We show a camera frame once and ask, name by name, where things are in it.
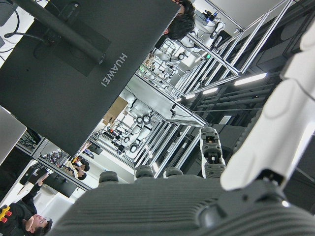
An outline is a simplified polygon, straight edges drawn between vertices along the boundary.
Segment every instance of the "monitor back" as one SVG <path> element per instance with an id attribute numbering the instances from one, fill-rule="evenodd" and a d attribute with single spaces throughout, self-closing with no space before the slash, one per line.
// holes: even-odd
<path id="1" fill-rule="evenodd" d="M 51 0 L 60 11 L 71 0 Z M 98 65 L 61 40 L 23 37 L 0 69 L 0 105 L 75 155 L 145 59 L 179 7 L 170 0 L 77 0 L 69 25 L 106 53 Z M 48 4 L 46 8 L 58 13 Z M 27 33 L 52 34 L 35 21 Z"/>

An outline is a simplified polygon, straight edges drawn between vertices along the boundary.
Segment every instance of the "person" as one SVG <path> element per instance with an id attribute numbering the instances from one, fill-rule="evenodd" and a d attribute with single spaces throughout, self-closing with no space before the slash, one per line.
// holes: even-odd
<path id="1" fill-rule="evenodd" d="M 77 170 L 71 163 L 71 161 L 66 161 L 64 165 L 60 166 L 63 171 L 68 173 L 69 175 L 77 178 L 78 180 L 84 180 L 87 174 L 81 168 Z"/>
<path id="2" fill-rule="evenodd" d="M 190 0 L 172 0 L 181 6 L 181 9 L 169 27 L 165 30 L 164 35 L 172 40 L 181 40 L 195 27 L 195 8 Z"/>
<path id="3" fill-rule="evenodd" d="M 7 222 L 0 222 L 0 233 L 3 236 L 42 236 L 50 231 L 52 219 L 47 220 L 37 214 L 33 200 L 47 177 L 48 174 L 44 175 L 22 200 L 10 204 L 9 211 L 12 215 L 7 217 Z"/>
<path id="4" fill-rule="evenodd" d="M 86 161 L 82 156 L 79 156 L 79 161 L 72 162 L 73 167 L 77 170 L 83 170 L 84 172 L 87 172 L 90 170 L 90 164 L 88 161 Z"/>

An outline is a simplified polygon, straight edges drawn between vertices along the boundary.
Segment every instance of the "black cable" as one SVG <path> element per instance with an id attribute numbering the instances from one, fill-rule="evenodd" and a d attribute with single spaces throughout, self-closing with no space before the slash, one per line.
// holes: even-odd
<path id="1" fill-rule="evenodd" d="M 42 42 L 45 42 L 44 39 L 42 39 L 42 38 L 40 38 L 40 37 L 38 37 L 38 36 L 31 35 L 31 34 L 28 34 L 28 33 L 20 33 L 20 32 L 6 33 L 6 34 L 4 35 L 4 37 L 5 37 L 5 38 L 9 38 L 9 37 L 12 37 L 12 36 L 15 35 L 15 34 L 17 34 L 17 35 L 23 35 L 23 36 L 28 36 L 28 37 L 31 37 L 31 38 L 38 39 L 38 40 L 40 40 L 40 41 L 42 41 Z"/>
<path id="2" fill-rule="evenodd" d="M 134 95 L 134 93 L 132 92 L 132 90 L 129 88 L 129 86 L 126 85 L 126 87 L 129 89 L 129 90 L 128 90 L 128 89 L 126 89 L 126 90 L 127 90 L 128 92 L 130 92 L 135 98 L 137 98 L 136 95 Z"/>
<path id="3" fill-rule="evenodd" d="M 8 3 L 8 2 L 4 2 L 4 1 L 0 1 L 0 3 L 5 3 L 5 4 L 8 4 L 8 5 L 13 6 L 12 4 L 10 4 L 10 3 Z M 16 32 L 18 31 L 18 29 L 19 29 L 19 26 L 20 26 L 20 17 L 19 17 L 19 13 L 16 11 L 16 9 L 14 9 L 13 7 L 12 7 L 12 9 L 14 10 L 14 12 L 15 12 L 15 14 L 16 14 L 16 18 L 17 18 L 17 20 L 18 20 L 18 22 L 17 22 L 17 24 L 16 24 L 16 28 L 15 28 L 15 30 L 13 31 L 14 33 L 16 33 Z"/>
<path id="4" fill-rule="evenodd" d="M 192 113 L 190 116 L 183 116 L 183 115 L 178 115 L 178 114 L 175 114 L 174 116 L 179 116 L 179 117 L 192 117 Z"/>
<path id="5" fill-rule="evenodd" d="M 194 47 L 187 47 L 181 41 L 179 41 L 185 48 L 194 48 Z"/>
<path id="6" fill-rule="evenodd" d="M 11 50 L 13 50 L 14 48 L 10 48 L 10 49 L 8 49 L 8 50 L 6 50 L 6 51 L 0 51 L 0 53 L 7 53 L 7 52 L 9 52 L 9 51 L 11 51 Z"/>

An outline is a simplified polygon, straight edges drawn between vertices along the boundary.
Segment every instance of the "ceiling light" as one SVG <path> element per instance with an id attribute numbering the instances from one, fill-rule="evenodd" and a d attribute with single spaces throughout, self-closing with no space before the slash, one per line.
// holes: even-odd
<path id="1" fill-rule="evenodd" d="M 256 80 L 261 80 L 261 79 L 265 78 L 266 75 L 267 75 L 267 73 L 263 73 L 263 74 L 251 76 L 251 77 L 248 77 L 248 78 L 245 78 L 245 79 L 241 79 L 241 80 L 236 81 L 234 83 L 234 85 L 238 86 L 238 85 L 247 84 L 247 83 L 250 83 L 250 82 L 253 82 L 253 81 L 256 81 Z"/>
<path id="2" fill-rule="evenodd" d="M 186 96 L 186 99 L 191 99 L 191 98 L 193 98 L 195 96 L 196 96 L 196 94 L 191 94 L 191 95 Z"/>
<path id="3" fill-rule="evenodd" d="M 217 91 L 219 88 L 211 88 L 202 92 L 203 95 Z"/>

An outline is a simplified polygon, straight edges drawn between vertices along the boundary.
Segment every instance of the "robotic finger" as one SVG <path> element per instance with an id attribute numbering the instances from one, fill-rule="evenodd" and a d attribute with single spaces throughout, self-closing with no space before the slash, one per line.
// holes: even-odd
<path id="1" fill-rule="evenodd" d="M 218 132 L 212 127 L 203 127 L 199 133 L 202 175 L 204 178 L 220 177 L 225 161 Z"/>

